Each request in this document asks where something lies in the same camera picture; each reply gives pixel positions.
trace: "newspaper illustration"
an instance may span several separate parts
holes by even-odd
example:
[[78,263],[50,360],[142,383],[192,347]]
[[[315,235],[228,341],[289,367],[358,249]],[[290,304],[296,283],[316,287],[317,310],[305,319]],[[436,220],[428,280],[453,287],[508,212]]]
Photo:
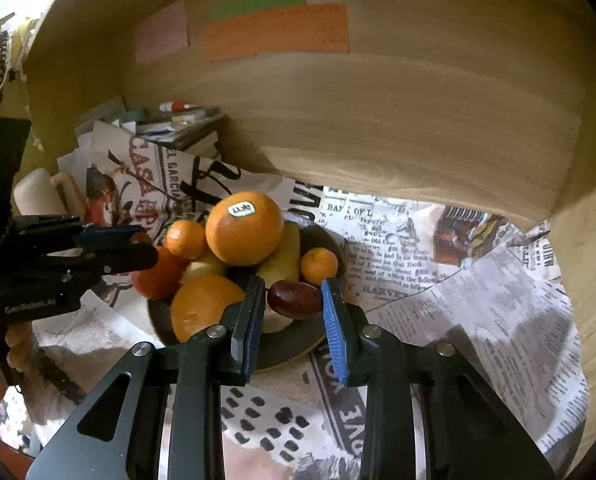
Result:
[[[140,223],[155,242],[174,220],[202,221],[229,194],[267,193],[281,209],[315,221],[340,241],[347,302],[361,306],[370,322],[402,341],[455,341],[543,452],[584,421],[588,389],[580,340],[571,304],[552,278],[557,263],[551,263],[548,226],[523,236],[505,218],[483,212],[252,174],[156,146],[104,123],[95,124],[80,155],[87,157],[89,219],[104,225]],[[113,332],[118,324],[122,333],[125,323],[136,328],[122,348],[144,340],[145,333],[154,337],[146,300],[131,288],[129,276],[105,277],[94,292],[98,312],[104,311],[100,298],[114,313],[104,318],[105,330]],[[75,314],[78,327],[86,322],[83,315]],[[57,351],[72,344],[74,329],[62,324],[58,318],[34,324],[37,361],[44,360],[40,369],[53,370],[36,386],[37,392],[44,387],[52,393],[53,400],[36,410],[48,436],[64,420],[65,406],[73,409],[94,377],[112,365],[80,360],[88,371],[74,369]],[[225,445],[241,449],[244,461],[256,457],[269,471],[276,468],[275,476],[262,474],[260,480],[358,477],[366,389],[338,383],[326,342],[305,359],[255,374],[245,388],[222,393]],[[415,407],[416,396],[411,400]],[[416,467],[422,475],[424,429],[416,416]]]

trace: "wooden wall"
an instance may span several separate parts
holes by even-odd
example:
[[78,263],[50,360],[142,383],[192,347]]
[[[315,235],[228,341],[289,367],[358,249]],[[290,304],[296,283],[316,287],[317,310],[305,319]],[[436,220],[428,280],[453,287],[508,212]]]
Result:
[[191,46],[136,66],[129,105],[219,104],[225,158],[360,192],[477,206],[529,227],[556,202],[584,102],[584,28],[554,0],[308,0],[348,6],[351,53],[212,64],[221,0],[185,0]]
[[92,35],[27,63],[25,71],[34,133],[55,164],[76,147],[80,115],[120,93],[118,61],[107,35]]
[[576,461],[596,438],[596,34],[588,38],[587,98],[576,155],[552,217],[550,241],[562,267],[583,344],[587,425]]

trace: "fruit bowl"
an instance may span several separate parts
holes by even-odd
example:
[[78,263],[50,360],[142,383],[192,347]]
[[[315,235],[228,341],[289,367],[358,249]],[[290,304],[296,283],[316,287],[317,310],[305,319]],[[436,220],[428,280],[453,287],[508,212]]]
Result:
[[[301,256],[316,247],[324,247],[336,255],[338,260],[337,278],[342,282],[345,266],[340,247],[334,238],[318,224],[302,216],[283,212],[283,218],[286,221],[294,222],[299,227]],[[249,277],[255,273],[254,267],[232,267],[227,277],[244,290]],[[165,345],[175,345],[179,341],[171,327],[169,304],[168,300],[149,300],[148,314],[154,332],[160,341]],[[286,328],[277,332],[263,333],[260,336],[256,370],[267,370],[306,355],[315,349],[323,339],[325,339],[325,327],[322,314],[306,320],[294,320]]]

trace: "green sticky note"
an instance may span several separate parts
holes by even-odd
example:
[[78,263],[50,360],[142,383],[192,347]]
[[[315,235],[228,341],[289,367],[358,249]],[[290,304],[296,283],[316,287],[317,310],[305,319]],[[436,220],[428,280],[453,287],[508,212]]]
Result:
[[227,18],[260,12],[261,10],[277,9],[292,5],[304,5],[307,0],[226,0],[209,9],[209,20],[220,22]]

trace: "clementine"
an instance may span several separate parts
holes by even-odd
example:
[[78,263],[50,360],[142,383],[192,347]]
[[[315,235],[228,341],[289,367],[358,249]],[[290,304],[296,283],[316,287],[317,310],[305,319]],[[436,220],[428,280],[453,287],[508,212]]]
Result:
[[321,286],[325,278],[336,277],[338,259],[334,253],[324,247],[310,249],[300,260],[300,272],[306,282]]
[[228,305],[244,299],[242,289],[223,276],[205,274],[189,280],[171,302],[171,326],[176,338],[184,343],[196,332],[218,323]]
[[227,265],[254,266],[267,258],[283,235],[276,202],[253,191],[235,193],[214,206],[204,230],[210,249]]
[[180,258],[166,247],[156,247],[158,262],[151,269],[134,272],[132,283],[138,293],[149,300],[164,300],[177,289],[184,268]]
[[176,220],[169,227],[163,245],[176,256],[195,260],[207,248],[204,228],[193,220]]

